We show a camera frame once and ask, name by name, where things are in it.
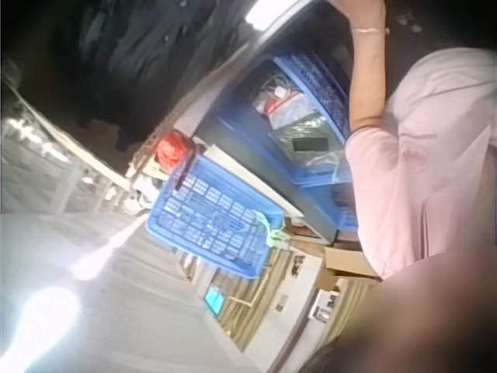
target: light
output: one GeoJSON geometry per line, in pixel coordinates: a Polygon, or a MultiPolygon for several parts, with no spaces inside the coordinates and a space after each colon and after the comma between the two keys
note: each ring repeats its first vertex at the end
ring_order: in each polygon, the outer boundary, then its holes
{"type": "Polygon", "coordinates": [[[10,124],[13,126],[16,130],[20,130],[23,125],[25,124],[26,120],[24,119],[14,119],[14,118],[9,118],[6,120],[7,124],[10,124]]]}
{"type": "Polygon", "coordinates": [[[298,0],[258,0],[245,17],[259,31],[267,30],[298,0]]]}
{"type": "Polygon", "coordinates": [[[91,177],[89,177],[89,176],[83,177],[82,181],[83,181],[83,183],[88,184],[88,185],[92,185],[93,184],[93,179],[91,177]]]}
{"type": "Polygon", "coordinates": [[[43,149],[41,153],[42,156],[45,156],[48,153],[61,162],[69,162],[69,158],[59,152],[56,148],[54,148],[54,144],[52,144],[51,142],[46,142],[45,144],[41,145],[41,148],[43,149]]]}
{"type": "Polygon", "coordinates": [[[80,281],[88,281],[97,277],[113,253],[112,247],[104,246],[90,255],[83,256],[71,267],[73,276],[80,281]]]}
{"type": "Polygon", "coordinates": [[[19,131],[19,134],[21,135],[21,138],[20,138],[21,140],[23,140],[24,138],[27,138],[28,140],[30,140],[31,142],[34,142],[35,144],[41,144],[43,142],[43,140],[41,139],[40,136],[37,136],[33,133],[33,131],[34,131],[33,126],[30,126],[29,124],[27,124],[26,126],[24,125],[24,124],[26,124],[25,119],[16,120],[16,119],[9,118],[8,120],[6,120],[6,123],[10,124],[16,130],[19,131]]]}
{"type": "Polygon", "coordinates": [[[104,199],[105,200],[112,200],[116,194],[117,194],[116,187],[112,186],[109,188],[109,190],[107,190],[107,193],[106,193],[106,196],[104,199]]]}
{"type": "Polygon", "coordinates": [[[22,373],[75,324],[79,302],[68,289],[38,291],[24,306],[12,346],[0,358],[0,371],[22,373]]]}
{"type": "Polygon", "coordinates": [[[128,225],[125,229],[115,234],[109,239],[106,245],[95,252],[83,256],[71,267],[71,272],[76,280],[88,281],[97,277],[102,269],[114,254],[114,250],[119,249],[131,235],[147,220],[148,214],[144,214],[128,225]]]}

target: plastic bag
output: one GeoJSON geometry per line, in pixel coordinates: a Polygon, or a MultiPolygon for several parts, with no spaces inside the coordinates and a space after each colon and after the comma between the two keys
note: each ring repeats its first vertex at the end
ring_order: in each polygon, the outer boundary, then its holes
{"type": "Polygon", "coordinates": [[[268,112],[273,130],[292,124],[317,111],[314,103],[303,93],[296,93],[274,110],[268,112]]]}
{"type": "Polygon", "coordinates": [[[181,158],[194,148],[193,141],[178,131],[173,131],[160,140],[155,156],[165,173],[171,173],[181,158]]]}
{"type": "Polygon", "coordinates": [[[333,168],[338,169],[345,159],[342,143],[333,134],[326,118],[318,111],[278,128],[270,136],[296,166],[309,169],[334,166],[333,168]],[[328,142],[328,149],[317,152],[312,150],[298,152],[294,148],[295,138],[325,138],[328,142]]]}

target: red bag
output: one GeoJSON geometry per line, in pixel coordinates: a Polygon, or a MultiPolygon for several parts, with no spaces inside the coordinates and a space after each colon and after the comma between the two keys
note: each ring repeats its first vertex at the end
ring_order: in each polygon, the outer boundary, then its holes
{"type": "Polygon", "coordinates": [[[155,150],[155,160],[165,173],[171,173],[181,158],[194,148],[193,141],[179,131],[172,131],[160,140],[155,150]]]}

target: black phone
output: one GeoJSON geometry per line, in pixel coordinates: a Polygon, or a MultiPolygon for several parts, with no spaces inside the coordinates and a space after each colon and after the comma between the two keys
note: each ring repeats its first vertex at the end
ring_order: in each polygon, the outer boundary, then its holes
{"type": "Polygon", "coordinates": [[[326,152],[329,150],[327,138],[292,138],[296,152],[326,152]]]}

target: hand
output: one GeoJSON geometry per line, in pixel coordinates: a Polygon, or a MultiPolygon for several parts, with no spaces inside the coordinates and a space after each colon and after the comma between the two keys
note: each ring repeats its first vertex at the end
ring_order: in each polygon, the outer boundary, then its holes
{"type": "Polygon", "coordinates": [[[384,0],[327,0],[349,19],[351,27],[385,27],[387,10],[384,0]]]}

